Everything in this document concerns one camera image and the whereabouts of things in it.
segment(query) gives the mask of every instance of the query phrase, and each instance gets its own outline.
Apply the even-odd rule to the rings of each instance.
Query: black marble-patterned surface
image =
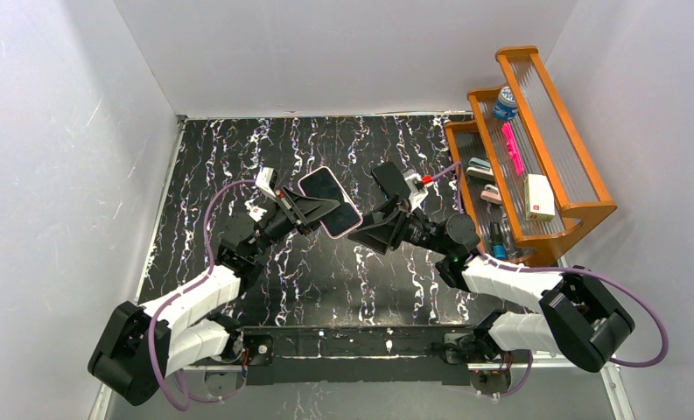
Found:
[[[296,187],[322,165],[332,169],[362,213],[384,201],[370,170],[385,160],[420,174],[451,163],[445,115],[314,117],[191,121],[179,148],[140,302],[162,296],[207,266],[202,218],[226,183],[253,179],[261,166],[277,169],[279,185]],[[457,212],[452,176],[430,188],[424,201],[435,221]],[[219,212],[244,212],[263,197],[243,187],[228,194]],[[221,234],[211,223],[213,247]],[[504,303],[450,289],[432,268],[440,259],[405,244],[377,255],[346,236],[320,229],[291,234],[271,250],[257,284],[223,311],[244,325],[354,326],[471,323]]]

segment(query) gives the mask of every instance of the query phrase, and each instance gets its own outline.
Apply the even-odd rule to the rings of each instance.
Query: smartphone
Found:
[[[339,201],[339,207],[321,219],[321,226],[332,238],[346,235],[362,224],[362,215],[327,166],[305,175],[298,186],[306,197]]]

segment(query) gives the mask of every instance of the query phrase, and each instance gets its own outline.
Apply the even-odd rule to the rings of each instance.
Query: wooden shelf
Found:
[[[517,249],[515,259],[530,266],[552,265],[616,208],[596,167],[585,149],[572,119],[560,99],[534,46],[503,48],[496,58],[519,105],[519,116],[511,121],[525,173],[517,175],[509,158],[503,122],[493,108],[501,87],[468,93],[475,113],[474,122],[451,122],[445,126],[454,161],[463,164],[471,157],[491,163],[503,209],[498,216],[480,211],[479,181],[461,177],[463,202],[468,213],[487,238],[487,224],[508,216],[508,245]],[[480,138],[483,150],[463,144],[461,136],[472,133]],[[557,214],[549,223],[524,217],[524,180],[529,173],[548,177],[555,195]]]

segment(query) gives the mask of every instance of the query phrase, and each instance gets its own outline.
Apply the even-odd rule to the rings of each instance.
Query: white wall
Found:
[[[694,1],[585,1],[547,67],[620,208],[569,254],[645,297],[671,351],[623,368],[638,418],[694,418]],[[655,355],[655,327],[619,356]]]
[[[576,2],[115,3],[174,111],[202,117],[470,109],[503,82],[496,50],[547,57]]]
[[[88,416],[175,133],[111,0],[0,2],[0,419]]]

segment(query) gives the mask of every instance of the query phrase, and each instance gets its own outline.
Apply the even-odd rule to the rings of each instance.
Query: stapler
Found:
[[[496,185],[486,184],[486,186],[483,187],[483,192],[480,193],[480,197],[489,203],[498,204],[499,206],[503,204],[499,189],[496,188]]]
[[[488,181],[495,181],[494,171],[491,170],[491,164],[483,159],[478,159],[473,157],[467,163],[466,173],[470,177],[476,177],[485,179]]]

